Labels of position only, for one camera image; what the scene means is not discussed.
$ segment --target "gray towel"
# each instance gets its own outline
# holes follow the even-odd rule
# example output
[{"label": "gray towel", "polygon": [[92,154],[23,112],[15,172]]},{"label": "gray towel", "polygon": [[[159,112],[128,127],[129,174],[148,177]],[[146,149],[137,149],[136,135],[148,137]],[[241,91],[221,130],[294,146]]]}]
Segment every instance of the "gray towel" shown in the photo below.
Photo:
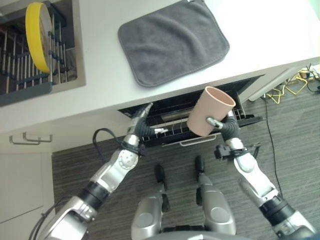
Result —
[{"label": "gray towel", "polygon": [[136,81],[145,87],[210,67],[230,48],[203,0],[181,0],[127,22],[118,37]]}]

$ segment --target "floor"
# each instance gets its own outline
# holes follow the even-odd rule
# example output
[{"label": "floor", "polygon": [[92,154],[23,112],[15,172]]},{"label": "floor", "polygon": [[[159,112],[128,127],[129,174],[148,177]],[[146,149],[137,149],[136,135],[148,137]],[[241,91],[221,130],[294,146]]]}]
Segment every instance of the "floor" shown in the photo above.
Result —
[{"label": "floor", "polygon": [[[265,102],[258,99],[246,102],[247,114],[266,117]],[[320,96],[304,89],[299,95],[286,93],[279,105],[267,101],[269,125],[275,144],[276,168],[283,196],[320,230]],[[249,145],[261,143],[258,164],[277,186],[271,139],[266,121],[243,127],[242,141]],[[224,193],[234,213],[237,234],[252,239],[276,239],[267,220],[242,193],[236,178],[226,170],[226,162],[216,160],[215,145],[222,144],[219,136],[214,142],[189,147],[171,145],[153,147],[129,172],[119,188],[108,198],[96,220],[89,224],[93,240],[128,240],[130,226],[139,200],[151,193],[156,185],[154,165],[163,165],[167,182],[167,195],[171,211],[163,217],[164,227],[200,225],[203,223],[201,207],[196,205],[197,183],[194,158],[202,155],[206,173]],[[102,150],[109,158],[117,144],[108,140]],[[84,187],[101,166],[92,145],[81,146],[52,156],[55,200],[74,195]]]}]

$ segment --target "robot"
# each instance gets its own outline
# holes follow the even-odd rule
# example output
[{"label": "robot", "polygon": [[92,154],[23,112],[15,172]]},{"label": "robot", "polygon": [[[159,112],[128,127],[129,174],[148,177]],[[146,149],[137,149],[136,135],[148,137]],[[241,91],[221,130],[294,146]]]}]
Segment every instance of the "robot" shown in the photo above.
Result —
[{"label": "robot", "polygon": [[[166,129],[150,128],[146,117],[152,107],[147,104],[138,110],[124,137],[121,148],[116,150],[90,179],[77,196],[73,196],[40,232],[39,240],[86,240],[89,239],[86,223],[97,217],[99,208],[114,192],[126,174],[138,163],[142,150],[140,140]],[[243,192],[260,209],[280,239],[312,237],[316,229],[282,198],[278,190],[260,170],[256,159],[239,138],[239,126],[232,112],[222,121],[208,117],[206,122],[219,129],[226,145],[216,147],[218,158],[228,159],[238,175]],[[157,191],[138,205],[131,225],[133,240],[245,240],[237,236],[234,216],[228,202],[205,174],[203,161],[195,160],[197,180],[197,203],[202,205],[204,226],[183,226],[162,229],[163,213],[170,209],[166,195],[163,168],[154,169],[158,182]]]}]

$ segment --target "open dishwasher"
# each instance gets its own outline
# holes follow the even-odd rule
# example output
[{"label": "open dishwasher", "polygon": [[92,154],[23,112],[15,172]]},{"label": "open dishwasher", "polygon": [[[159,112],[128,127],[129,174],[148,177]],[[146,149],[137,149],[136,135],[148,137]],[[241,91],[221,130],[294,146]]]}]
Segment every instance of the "open dishwasher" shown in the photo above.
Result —
[{"label": "open dishwasher", "polygon": [[[232,111],[234,116],[236,116],[240,127],[251,125],[263,120],[261,116],[246,114],[239,100],[239,94],[259,77],[261,76],[215,86],[229,94],[236,102],[236,106]],[[168,132],[158,133],[142,138],[145,146],[152,147],[158,145],[168,146],[172,144],[180,144],[182,147],[186,147],[215,140],[217,135],[220,134],[215,129],[209,136],[202,137],[191,132],[187,126],[188,116],[196,105],[202,92],[203,89],[153,102],[153,106],[146,118],[146,123],[148,126],[152,126],[154,128],[166,128],[168,129]],[[119,111],[129,118],[132,118],[141,106],[142,105],[127,107],[120,109]]]}]

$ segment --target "cabinet door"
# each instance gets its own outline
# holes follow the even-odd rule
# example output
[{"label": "cabinet door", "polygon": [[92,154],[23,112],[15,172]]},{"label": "cabinet door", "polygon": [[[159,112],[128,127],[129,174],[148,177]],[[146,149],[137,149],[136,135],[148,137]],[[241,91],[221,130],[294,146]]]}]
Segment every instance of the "cabinet door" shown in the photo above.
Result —
[{"label": "cabinet door", "polygon": [[0,154],[0,239],[24,240],[54,202],[51,155]]}]

